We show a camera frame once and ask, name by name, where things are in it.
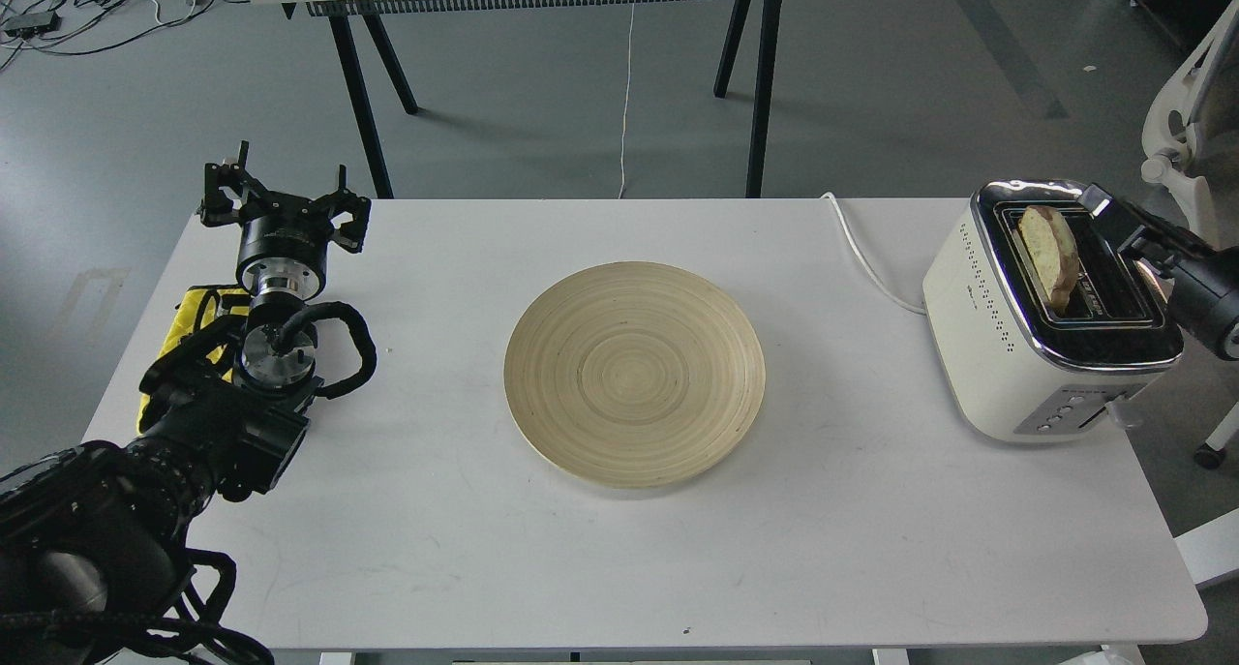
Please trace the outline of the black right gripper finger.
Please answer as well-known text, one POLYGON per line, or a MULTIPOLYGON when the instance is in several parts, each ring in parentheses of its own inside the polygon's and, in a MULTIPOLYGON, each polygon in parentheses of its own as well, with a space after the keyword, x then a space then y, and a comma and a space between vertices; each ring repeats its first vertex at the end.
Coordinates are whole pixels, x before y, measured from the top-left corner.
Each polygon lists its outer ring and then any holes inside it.
POLYGON ((1137 264, 1142 276, 1155 293, 1158 293, 1163 303, 1170 303, 1176 287, 1176 277, 1171 272, 1171 267, 1167 267, 1163 260, 1150 258, 1146 251, 1135 249, 1132 249, 1132 263, 1137 264))
POLYGON ((1145 259, 1206 259, 1215 251, 1193 232, 1089 185, 1078 202, 1089 212, 1094 232, 1111 250, 1145 259))

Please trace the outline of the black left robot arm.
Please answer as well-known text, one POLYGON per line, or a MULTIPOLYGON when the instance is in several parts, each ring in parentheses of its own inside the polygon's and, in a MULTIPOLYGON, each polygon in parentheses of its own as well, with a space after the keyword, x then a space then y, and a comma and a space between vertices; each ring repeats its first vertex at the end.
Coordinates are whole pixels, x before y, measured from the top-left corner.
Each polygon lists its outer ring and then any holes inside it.
POLYGON ((190 664, 270 664, 222 625, 235 591, 229 555, 190 546, 216 498, 270 492, 307 433, 307 407, 375 374, 361 313, 321 302, 328 246, 363 249, 370 202, 337 185, 318 197, 266 189, 234 161, 204 166, 197 211, 239 225, 235 286, 248 311, 216 317, 142 374, 128 445, 89 440, 2 478, 2 661, 99 664, 121 650, 190 664))

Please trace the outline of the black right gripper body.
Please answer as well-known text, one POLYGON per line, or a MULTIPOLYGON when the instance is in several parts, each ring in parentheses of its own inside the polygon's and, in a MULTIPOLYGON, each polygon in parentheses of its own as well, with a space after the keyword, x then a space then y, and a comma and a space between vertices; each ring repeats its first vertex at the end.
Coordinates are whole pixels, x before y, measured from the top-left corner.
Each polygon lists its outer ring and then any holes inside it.
POLYGON ((1183 254, 1170 274, 1172 319, 1218 359, 1238 360, 1238 249, 1183 254))

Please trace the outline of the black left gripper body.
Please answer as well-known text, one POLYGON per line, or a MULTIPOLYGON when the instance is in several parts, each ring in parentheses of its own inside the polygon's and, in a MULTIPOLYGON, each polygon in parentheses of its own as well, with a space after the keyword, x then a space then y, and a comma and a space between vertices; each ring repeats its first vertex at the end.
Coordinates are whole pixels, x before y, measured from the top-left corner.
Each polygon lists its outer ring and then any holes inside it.
POLYGON ((326 287, 330 220, 309 212, 269 214, 242 225, 235 281, 259 289, 261 277, 292 277, 296 289, 326 287))

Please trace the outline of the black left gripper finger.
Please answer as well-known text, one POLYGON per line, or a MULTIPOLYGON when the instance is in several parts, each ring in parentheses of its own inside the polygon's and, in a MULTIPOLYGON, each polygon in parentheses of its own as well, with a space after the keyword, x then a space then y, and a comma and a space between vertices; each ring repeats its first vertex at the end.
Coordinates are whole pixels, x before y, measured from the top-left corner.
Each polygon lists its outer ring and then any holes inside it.
POLYGON ((204 227, 245 225, 278 211, 275 194, 249 175, 248 141, 240 141, 234 157, 204 163, 203 197, 198 218, 204 227))
POLYGON ((310 198, 302 206, 302 220, 310 228, 310 237, 321 245, 336 243, 349 254, 361 254, 369 225, 370 198, 349 189, 344 163, 337 167, 336 183, 331 193, 310 198))

